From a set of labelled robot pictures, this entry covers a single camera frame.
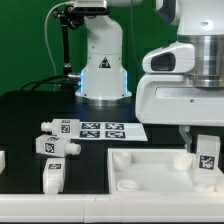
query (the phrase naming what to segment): white robot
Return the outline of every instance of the white robot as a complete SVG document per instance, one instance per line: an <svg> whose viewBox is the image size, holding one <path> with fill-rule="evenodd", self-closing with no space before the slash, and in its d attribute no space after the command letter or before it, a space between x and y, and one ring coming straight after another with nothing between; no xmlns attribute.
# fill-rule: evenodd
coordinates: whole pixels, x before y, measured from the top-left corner
<svg viewBox="0 0 224 224"><path fill-rule="evenodd" d="M224 126L224 1L157 0L179 24L177 42L145 56L137 89L142 123Z"/></svg>
<svg viewBox="0 0 224 224"><path fill-rule="evenodd" d="M126 7L142 0L75 0L77 13L101 12L108 7ZM127 71L122 66L122 36L120 25L108 16L85 17L88 35L87 65L81 73L81 87L76 92L81 102L97 106L116 105L130 99Z"/></svg>

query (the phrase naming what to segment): paper sheet with markers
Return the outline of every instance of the paper sheet with markers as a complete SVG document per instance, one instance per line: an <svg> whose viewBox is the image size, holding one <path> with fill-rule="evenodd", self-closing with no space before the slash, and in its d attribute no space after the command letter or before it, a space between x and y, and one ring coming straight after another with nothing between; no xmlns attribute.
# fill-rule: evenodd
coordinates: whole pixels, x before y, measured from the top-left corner
<svg viewBox="0 0 224 224"><path fill-rule="evenodd" d="M109 122L80 122L78 139L147 141L142 124Z"/></svg>

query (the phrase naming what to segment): metal bracket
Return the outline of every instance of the metal bracket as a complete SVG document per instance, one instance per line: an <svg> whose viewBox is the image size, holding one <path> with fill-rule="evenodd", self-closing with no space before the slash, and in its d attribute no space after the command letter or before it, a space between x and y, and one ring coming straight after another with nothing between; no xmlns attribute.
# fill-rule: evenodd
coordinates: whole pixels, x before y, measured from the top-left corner
<svg viewBox="0 0 224 224"><path fill-rule="evenodd" d="M190 134L190 126L180 125L179 132L186 143L185 148L188 152L191 152L192 136Z"/></svg>

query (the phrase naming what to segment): table surface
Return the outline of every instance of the table surface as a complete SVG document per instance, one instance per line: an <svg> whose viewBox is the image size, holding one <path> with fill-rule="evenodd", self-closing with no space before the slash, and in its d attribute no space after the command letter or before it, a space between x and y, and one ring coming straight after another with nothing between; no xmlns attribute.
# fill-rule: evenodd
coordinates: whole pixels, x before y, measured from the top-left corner
<svg viewBox="0 0 224 224"><path fill-rule="evenodd" d="M35 153L35 139L42 135L40 124L55 118L85 122L137 123L135 102L99 108L80 104L60 92L15 91L0 97L0 150L6 152L6 168L0 175L2 194L42 194L42 174L49 156ZM79 156L66 156L63 194L108 194L108 148L183 148L177 126L144 125L147 142L85 141ZM224 128L194 127L192 135L218 134ZM220 168L224 167L220 156Z"/></svg>

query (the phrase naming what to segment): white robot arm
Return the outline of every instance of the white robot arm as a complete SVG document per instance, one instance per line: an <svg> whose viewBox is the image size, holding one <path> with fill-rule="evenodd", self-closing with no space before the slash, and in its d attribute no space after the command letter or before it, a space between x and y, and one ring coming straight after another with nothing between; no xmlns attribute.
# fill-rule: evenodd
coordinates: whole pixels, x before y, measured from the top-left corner
<svg viewBox="0 0 224 224"><path fill-rule="evenodd" d="M75 13L87 15L87 65L81 74L81 88L76 92L77 99L81 102L103 106L116 105L130 99L127 71L122 66L123 32L120 25L105 14L108 14L108 7L133 6L141 2L142 0L72 1Z"/></svg>

